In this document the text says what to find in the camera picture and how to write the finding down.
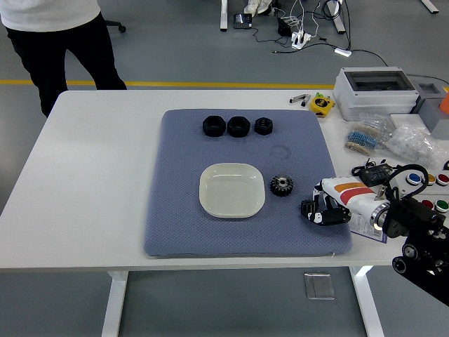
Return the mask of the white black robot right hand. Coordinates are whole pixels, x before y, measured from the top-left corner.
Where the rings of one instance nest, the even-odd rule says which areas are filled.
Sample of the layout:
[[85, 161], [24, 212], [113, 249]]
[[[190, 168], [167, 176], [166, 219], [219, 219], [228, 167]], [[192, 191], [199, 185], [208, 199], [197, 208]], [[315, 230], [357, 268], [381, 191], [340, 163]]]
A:
[[354, 177], [324, 178], [315, 185], [312, 199], [301, 203], [301, 214], [309, 221], [330, 226], [348, 223], [359, 214], [376, 230], [381, 230], [389, 201]]

